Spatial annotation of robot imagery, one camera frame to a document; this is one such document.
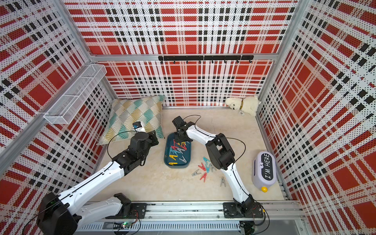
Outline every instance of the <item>red plaid wall panel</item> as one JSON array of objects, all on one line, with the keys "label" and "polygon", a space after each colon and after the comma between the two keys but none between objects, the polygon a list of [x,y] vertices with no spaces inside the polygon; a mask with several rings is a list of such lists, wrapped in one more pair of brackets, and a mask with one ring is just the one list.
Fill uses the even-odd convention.
[{"label": "red plaid wall panel", "polygon": [[64,0],[96,55],[275,53],[297,2]]},{"label": "red plaid wall panel", "polygon": [[261,105],[317,234],[376,233],[375,24],[375,1],[312,1]]},{"label": "red plaid wall panel", "polygon": [[[46,124],[0,179],[0,234],[21,234],[49,192],[55,194],[93,173],[111,99],[99,84],[70,125]],[[25,234],[41,234],[35,220]]]},{"label": "red plaid wall panel", "polygon": [[224,106],[227,97],[257,95],[272,61],[100,62],[120,99],[163,94],[164,106]]},{"label": "red plaid wall panel", "polygon": [[0,3],[0,151],[86,62],[50,1]]}]

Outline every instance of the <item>label tag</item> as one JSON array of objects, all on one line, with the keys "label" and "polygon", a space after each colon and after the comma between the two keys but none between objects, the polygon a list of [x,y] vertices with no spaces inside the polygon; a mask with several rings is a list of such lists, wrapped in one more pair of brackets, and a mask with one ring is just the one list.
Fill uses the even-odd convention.
[{"label": "label tag", "polygon": [[261,169],[262,177],[266,180],[273,179],[273,159],[267,153],[263,153],[261,155],[261,162],[263,163],[264,167]]}]

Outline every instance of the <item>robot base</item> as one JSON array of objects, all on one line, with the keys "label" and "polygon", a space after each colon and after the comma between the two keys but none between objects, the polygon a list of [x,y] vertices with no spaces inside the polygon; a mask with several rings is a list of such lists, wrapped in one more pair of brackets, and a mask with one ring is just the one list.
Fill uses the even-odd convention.
[{"label": "robot base", "polygon": [[224,202],[223,203],[223,213],[225,218],[263,218],[264,213],[259,204],[255,205],[247,215],[240,215],[236,209],[236,204],[234,202]]}]

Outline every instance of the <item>yellow clothespin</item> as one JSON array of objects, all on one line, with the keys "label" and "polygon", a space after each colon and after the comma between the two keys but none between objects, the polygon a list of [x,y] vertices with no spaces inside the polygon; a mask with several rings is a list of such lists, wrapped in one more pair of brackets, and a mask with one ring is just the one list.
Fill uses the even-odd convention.
[{"label": "yellow clothespin", "polygon": [[176,155],[170,155],[170,158],[172,158],[176,161],[177,156]]}]

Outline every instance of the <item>teal tray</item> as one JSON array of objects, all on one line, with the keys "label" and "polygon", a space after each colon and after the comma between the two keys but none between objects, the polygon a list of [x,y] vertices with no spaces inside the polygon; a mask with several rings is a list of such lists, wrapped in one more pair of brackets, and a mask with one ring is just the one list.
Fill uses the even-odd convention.
[{"label": "teal tray", "polygon": [[[176,160],[170,157],[170,155],[175,155]],[[164,163],[170,168],[186,168],[191,161],[191,142],[180,142],[176,143],[174,141],[174,133],[171,133],[167,137],[166,141],[166,149],[164,155]],[[169,162],[177,162],[176,165],[169,165]]]}]

